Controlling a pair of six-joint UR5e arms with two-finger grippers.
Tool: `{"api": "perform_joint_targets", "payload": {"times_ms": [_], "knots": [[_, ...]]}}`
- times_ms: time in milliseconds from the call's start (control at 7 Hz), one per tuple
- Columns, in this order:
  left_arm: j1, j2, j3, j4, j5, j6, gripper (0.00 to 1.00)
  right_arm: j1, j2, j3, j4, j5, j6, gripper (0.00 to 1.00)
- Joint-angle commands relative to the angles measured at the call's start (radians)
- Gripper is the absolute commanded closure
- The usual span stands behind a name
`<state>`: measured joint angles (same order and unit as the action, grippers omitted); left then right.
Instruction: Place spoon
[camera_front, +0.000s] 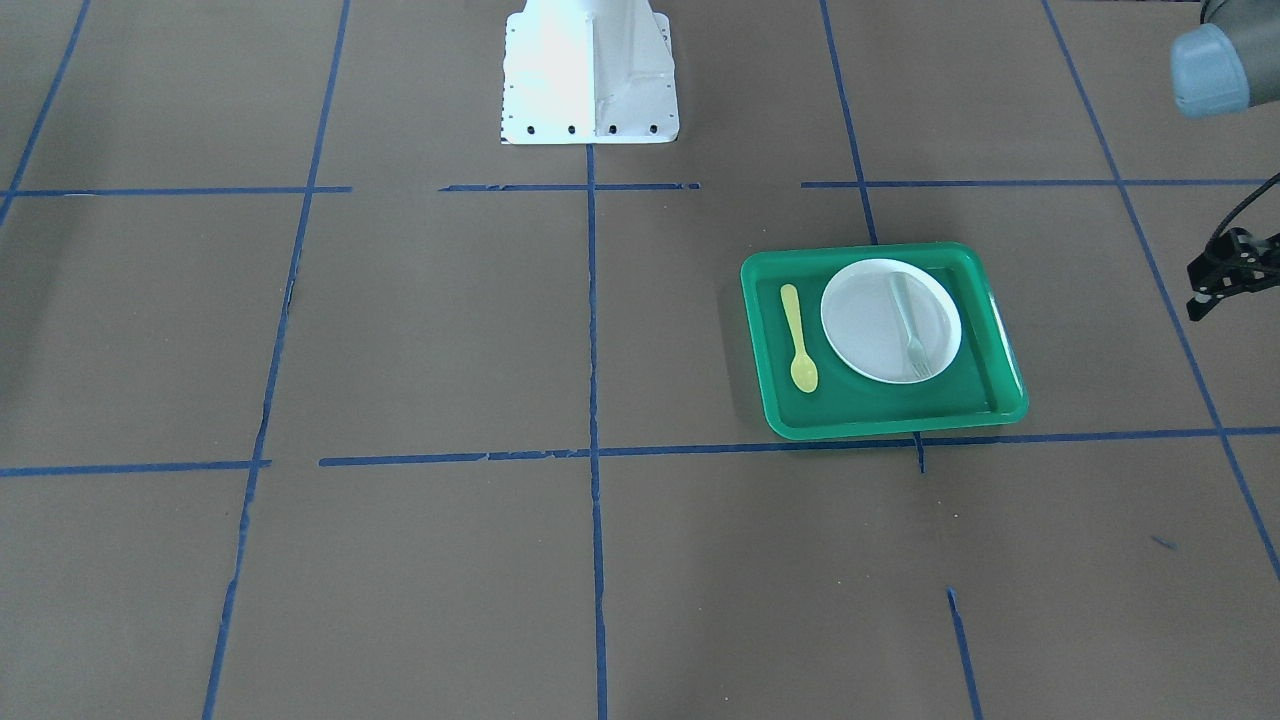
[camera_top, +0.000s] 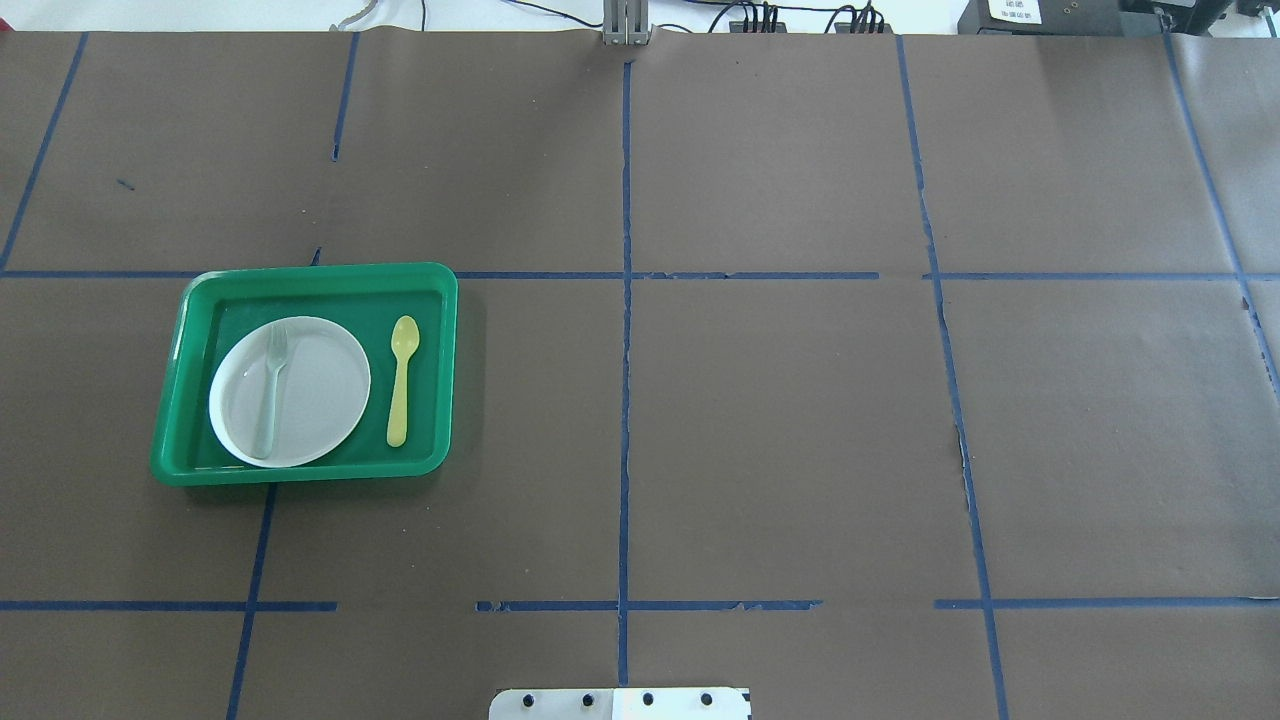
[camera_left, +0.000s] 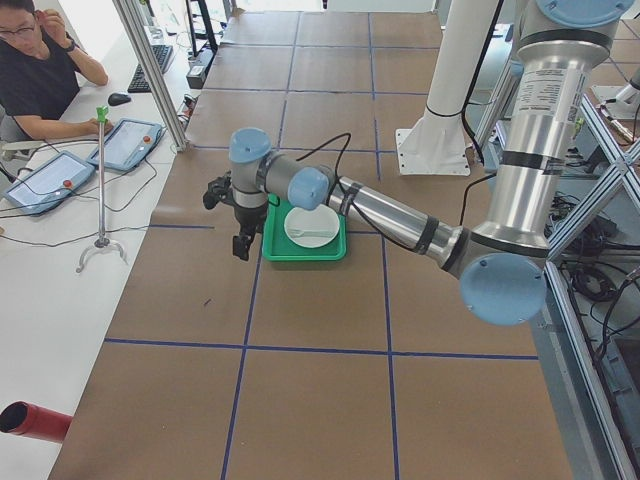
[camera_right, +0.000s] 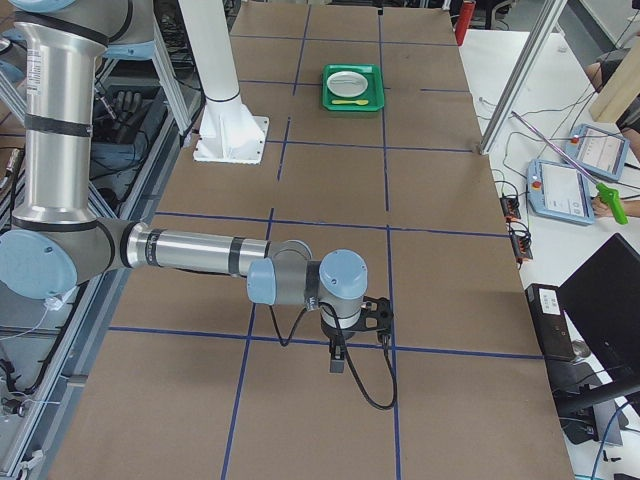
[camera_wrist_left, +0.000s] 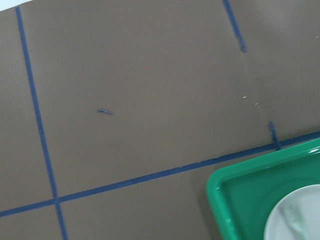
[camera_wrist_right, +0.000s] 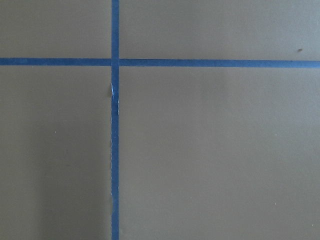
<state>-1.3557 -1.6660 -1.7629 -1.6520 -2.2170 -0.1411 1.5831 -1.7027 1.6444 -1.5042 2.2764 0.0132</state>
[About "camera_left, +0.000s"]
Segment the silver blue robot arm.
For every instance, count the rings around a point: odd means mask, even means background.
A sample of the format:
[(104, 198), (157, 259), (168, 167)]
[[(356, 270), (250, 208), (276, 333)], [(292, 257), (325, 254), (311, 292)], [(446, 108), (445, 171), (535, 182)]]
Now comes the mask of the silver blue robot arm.
[(460, 282), (470, 312), (495, 325), (516, 325), (543, 307), (544, 227), (586, 81), (609, 55), (627, 1), (532, 1), (517, 28), (523, 65), (511, 129), (489, 212), (467, 229), (410, 208), (324, 167), (304, 166), (271, 147), (257, 128), (230, 140), (230, 202), (239, 222), (233, 252), (247, 259), (268, 198), (306, 210), (327, 205), (357, 215), (403, 248), (435, 259)]

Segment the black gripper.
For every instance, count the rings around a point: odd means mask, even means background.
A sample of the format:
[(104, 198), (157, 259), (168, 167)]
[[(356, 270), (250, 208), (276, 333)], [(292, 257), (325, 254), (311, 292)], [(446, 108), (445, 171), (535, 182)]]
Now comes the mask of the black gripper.
[(239, 235), (232, 238), (232, 254), (243, 261), (250, 258), (251, 239), (262, 234), (267, 218), (267, 204), (255, 208), (236, 205), (234, 216), (240, 225)]

